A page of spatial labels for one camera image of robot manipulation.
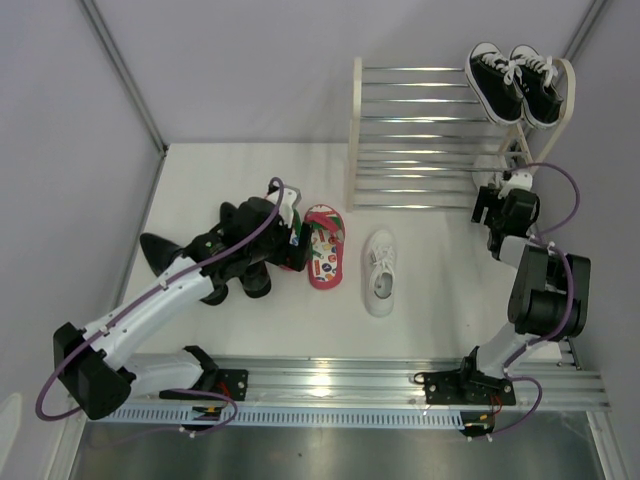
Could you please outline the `right aluminium frame post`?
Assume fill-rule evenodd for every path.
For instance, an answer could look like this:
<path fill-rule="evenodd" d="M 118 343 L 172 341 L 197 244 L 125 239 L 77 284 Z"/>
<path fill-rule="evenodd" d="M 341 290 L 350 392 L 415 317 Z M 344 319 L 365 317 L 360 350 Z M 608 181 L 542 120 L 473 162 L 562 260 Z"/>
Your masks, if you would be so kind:
<path fill-rule="evenodd" d="M 578 24 L 571 33 L 567 45 L 563 48 L 561 57 L 573 66 L 578 64 L 581 54 L 585 51 L 591 37 L 597 31 L 604 19 L 612 0 L 591 0 L 581 16 Z"/>

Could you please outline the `left black canvas sneaker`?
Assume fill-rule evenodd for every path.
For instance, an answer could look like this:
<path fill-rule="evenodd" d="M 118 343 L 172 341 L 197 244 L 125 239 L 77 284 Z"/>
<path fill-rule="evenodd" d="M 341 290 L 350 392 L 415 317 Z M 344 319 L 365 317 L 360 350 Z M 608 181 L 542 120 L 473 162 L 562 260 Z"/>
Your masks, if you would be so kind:
<path fill-rule="evenodd" d="M 481 42 L 470 52 L 465 75 L 488 118 L 497 125 L 511 126 L 521 118 L 522 94 L 516 80 L 520 66 L 491 42 Z"/>

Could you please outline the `cream shoe rack chrome bars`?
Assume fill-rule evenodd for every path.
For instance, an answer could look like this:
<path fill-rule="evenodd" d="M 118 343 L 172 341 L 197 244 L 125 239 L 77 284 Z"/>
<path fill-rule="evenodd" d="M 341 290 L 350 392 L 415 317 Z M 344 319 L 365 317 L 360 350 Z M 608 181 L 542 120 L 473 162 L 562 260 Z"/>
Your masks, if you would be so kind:
<path fill-rule="evenodd" d="M 349 210 L 464 211 L 474 202 L 472 165 L 504 158 L 505 170 L 545 161 L 573 115 L 571 63 L 553 61 L 565 99 L 541 147 L 529 145 L 525 122 L 494 124 L 463 69 L 353 63 L 345 201 Z"/>

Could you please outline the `aluminium frame post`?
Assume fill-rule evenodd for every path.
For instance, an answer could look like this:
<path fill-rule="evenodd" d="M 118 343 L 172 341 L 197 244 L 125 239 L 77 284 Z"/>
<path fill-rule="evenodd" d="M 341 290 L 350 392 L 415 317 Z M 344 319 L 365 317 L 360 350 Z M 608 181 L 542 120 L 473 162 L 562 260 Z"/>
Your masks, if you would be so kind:
<path fill-rule="evenodd" d="M 571 33 L 567 45 L 563 48 L 561 57 L 573 66 L 578 64 L 581 54 L 585 51 L 591 37 L 597 31 L 604 19 L 612 0 L 591 0 L 581 16 L 578 24 Z"/>
<path fill-rule="evenodd" d="M 121 85 L 125 96 L 131 104 L 134 113 L 140 120 L 151 144 L 155 151 L 163 157 L 167 151 L 167 144 L 164 141 L 155 120 L 153 119 L 147 102 L 143 98 L 137 82 L 131 74 L 126 60 L 122 55 L 104 16 L 102 15 L 98 3 L 94 0 L 78 0 L 76 4 L 85 17 L 90 30 L 102 49 L 103 54 Z"/>

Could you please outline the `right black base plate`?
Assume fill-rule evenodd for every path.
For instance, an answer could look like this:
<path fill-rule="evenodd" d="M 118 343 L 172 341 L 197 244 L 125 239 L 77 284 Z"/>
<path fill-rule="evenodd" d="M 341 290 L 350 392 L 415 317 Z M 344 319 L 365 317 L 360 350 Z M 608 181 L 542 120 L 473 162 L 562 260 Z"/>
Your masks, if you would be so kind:
<path fill-rule="evenodd" d="M 424 391 L 429 405 L 490 406 L 516 404 L 513 384 L 504 378 L 483 373 L 446 371 L 425 374 Z"/>

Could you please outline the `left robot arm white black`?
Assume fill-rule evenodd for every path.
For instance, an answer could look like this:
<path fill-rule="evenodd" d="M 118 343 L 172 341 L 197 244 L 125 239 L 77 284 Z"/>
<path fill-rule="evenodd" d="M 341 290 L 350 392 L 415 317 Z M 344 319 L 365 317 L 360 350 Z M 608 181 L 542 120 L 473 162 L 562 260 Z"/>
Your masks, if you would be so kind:
<path fill-rule="evenodd" d="M 156 280 L 140 297 L 102 319 L 76 328 L 67 323 L 53 336 L 58 380 L 90 419 L 116 411 L 129 398 L 197 400 L 222 394 L 231 383 L 202 348 L 132 360 L 138 347 L 183 309 L 201 302 L 216 306 L 238 279 L 258 299 L 271 290 L 267 267 L 293 271 L 309 258 L 310 226 L 295 213 L 300 194 L 286 187 L 239 206 L 225 202 L 220 221 L 181 247 L 151 233 L 140 237 Z"/>

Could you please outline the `black canvas sneaker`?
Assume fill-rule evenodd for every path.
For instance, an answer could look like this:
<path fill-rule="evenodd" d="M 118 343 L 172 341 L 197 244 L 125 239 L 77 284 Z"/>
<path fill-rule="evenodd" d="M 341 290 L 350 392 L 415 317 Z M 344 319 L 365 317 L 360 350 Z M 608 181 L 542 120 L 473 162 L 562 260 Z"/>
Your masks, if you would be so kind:
<path fill-rule="evenodd" d="M 511 126 L 521 118 L 522 94 L 516 80 L 520 66 L 491 42 L 481 42 L 470 52 L 465 75 L 488 118 L 497 125 Z"/>
<path fill-rule="evenodd" d="M 553 58 L 540 55 L 529 45 L 518 45 L 511 51 L 510 59 L 521 72 L 516 78 L 516 86 L 523 96 L 526 122 L 537 129 L 555 126 L 564 99 L 555 88 L 558 70 Z"/>

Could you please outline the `aluminium mounting rail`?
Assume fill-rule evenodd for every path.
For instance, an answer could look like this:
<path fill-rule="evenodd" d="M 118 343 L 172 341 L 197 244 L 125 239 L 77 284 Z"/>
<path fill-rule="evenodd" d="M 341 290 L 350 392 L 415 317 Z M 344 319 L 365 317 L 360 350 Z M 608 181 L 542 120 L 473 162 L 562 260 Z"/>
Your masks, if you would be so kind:
<path fill-rule="evenodd" d="M 423 359 L 276 358 L 219 356 L 222 368 L 248 372 L 245 404 L 318 408 L 409 409 L 425 404 L 418 372 L 453 370 L 460 361 Z M 607 412 L 601 375 L 581 370 L 564 354 L 559 362 L 528 361 L 512 370 L 543 387 L 540 411 Z"/>

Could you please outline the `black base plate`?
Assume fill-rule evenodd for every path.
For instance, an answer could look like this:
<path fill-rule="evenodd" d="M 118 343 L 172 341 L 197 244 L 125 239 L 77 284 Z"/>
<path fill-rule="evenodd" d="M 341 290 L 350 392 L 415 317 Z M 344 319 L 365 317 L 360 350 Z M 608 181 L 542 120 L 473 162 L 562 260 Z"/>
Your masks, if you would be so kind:
<path fill-rule="evenodd" d="M 244 401 L 248 390 L 249 372 L 243 369 L 220 369 L 215 376 L 213 391 L 234 401 Z"/>
<path fill-rule="evenodd" d="M 424 391 L 429 405 L 490 406 L 516 404 L 513 384 L 504 378 L 483 373 L 446 371 L 425 374 Z"/>

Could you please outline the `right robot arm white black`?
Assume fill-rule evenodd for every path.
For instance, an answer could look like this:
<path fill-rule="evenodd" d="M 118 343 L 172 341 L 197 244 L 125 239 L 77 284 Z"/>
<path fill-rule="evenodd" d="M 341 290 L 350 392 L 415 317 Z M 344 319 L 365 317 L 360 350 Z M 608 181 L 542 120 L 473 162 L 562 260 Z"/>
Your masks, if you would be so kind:
<path fill-rule="evenodd" d="M 523 188 L 506 194 L 479 189 L 471 221 L 488 228 L 492 258 L 513 267 L 516 276 L 507 324 L 464 357 L 457 371 L 455 393 L 466 404 L 513 405 L 516 378 L 509 370 L 543 345 L 577 337 L 586 325 L 591 260 L 532 236 L 539 210 L 539 197 Z"/>

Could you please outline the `right black canvas sneaker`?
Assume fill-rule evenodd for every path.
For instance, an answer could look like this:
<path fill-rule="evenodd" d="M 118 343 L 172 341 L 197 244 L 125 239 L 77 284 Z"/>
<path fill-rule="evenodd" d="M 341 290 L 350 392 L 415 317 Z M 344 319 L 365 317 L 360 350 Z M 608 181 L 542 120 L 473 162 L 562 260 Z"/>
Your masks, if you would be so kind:
<path fill-rule="evenodd" d="M 523 96 L 526 122 L 537 129 L 555 126 L 564 99 L 555 88 L 558 70 L 553 58 L 540 55 L 529 45 L 518 45 L 511 51 L 510 59 L 521 72 L 516 78 L 516 86 Z"/>

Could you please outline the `white sneaker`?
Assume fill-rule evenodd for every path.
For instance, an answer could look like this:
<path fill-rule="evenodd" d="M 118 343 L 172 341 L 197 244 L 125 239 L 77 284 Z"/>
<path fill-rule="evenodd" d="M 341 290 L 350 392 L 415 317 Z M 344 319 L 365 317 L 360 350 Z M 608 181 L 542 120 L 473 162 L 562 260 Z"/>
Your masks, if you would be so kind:
<path fill-rule="evenodd" d="M 472 179 L 478 189 L 487 186 L 499 186 L 502 180 L 505 161 L 499 155 L 480 155 L 472 165 Z"/>
<path fill-rule="evenodd" d="M 364 304 L 369 314 L 382 318 L 394 307 L 396 242 L 386 229 L 373 232 L 362 252 Z"/>

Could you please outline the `left aluminium frame post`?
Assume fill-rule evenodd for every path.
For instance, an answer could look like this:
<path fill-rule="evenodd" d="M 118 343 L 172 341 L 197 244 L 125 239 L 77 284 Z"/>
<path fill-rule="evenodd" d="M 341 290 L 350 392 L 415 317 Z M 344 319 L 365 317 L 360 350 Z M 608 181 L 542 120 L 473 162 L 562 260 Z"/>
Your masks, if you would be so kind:
<path fill-rule="evenodd" d="M 104 16 L 102 15 L 98 3 L 94 0 L 78 0 L 76 4 L 85 17 L 90 30 L 102 49 L 103 54 L 121 85 L 125 96 L 131 104 L 134 113 L 140 120 L 151 144 L 155 151 L 163 157 L 167 151 L 167 144 L 164 141 L 155 120 L 153 119 L 147 102 L 143 98 L 137 82 L 131 74 L 126 60 L 122 55 Z"/>

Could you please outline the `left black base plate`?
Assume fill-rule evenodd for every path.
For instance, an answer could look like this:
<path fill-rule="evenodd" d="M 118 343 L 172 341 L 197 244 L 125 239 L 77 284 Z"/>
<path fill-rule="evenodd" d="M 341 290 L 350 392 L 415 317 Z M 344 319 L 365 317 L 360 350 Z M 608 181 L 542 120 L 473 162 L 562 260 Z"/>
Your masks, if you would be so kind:
<path fill-rule="evenodd" d="M 243 369 L 220 369 L 215 376 L 213 391 L 234 401 L 244 401 L 248 390 L 249 372 Z"/>

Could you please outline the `red green flip-flop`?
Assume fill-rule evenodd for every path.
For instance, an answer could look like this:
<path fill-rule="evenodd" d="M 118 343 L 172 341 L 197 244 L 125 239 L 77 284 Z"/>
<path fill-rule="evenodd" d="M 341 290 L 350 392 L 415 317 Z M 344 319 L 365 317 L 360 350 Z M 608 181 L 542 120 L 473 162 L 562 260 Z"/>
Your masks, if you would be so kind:
<path fill-rule="evenodd" d="M 311 226 L 302 220 L 300 213 L 296 209 L 289 243 L 286 248 L 286 256 L 280 268 L 287 271 L 303 271 L 309 262 L 310 255 Z"/>
<path fill-rule="evenodd" d="M 304 222 L 311 227 L 310 283 L 319 290 L 335 288 L 343 279 L 344 221 L 337 210 L 316 204 L 308 209 Z"/>

